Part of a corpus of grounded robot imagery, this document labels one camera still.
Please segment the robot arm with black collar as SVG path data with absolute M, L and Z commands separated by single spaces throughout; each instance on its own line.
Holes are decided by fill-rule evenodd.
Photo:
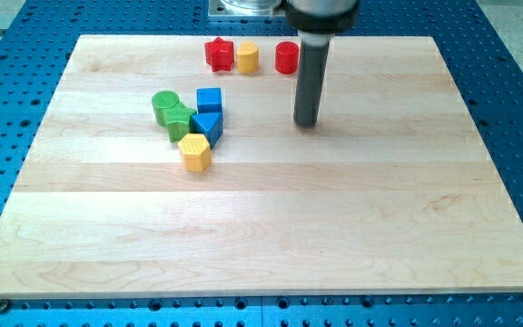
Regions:
M 271 15 L 284 14 L 301 42 L 324 46 L 356 23 L 360 0 L 275 0 Z

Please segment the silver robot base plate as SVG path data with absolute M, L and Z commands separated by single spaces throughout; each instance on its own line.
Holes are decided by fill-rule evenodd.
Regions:
M 209 0 L 208 16 L 216 18 L 284 16 L 279 0 Z

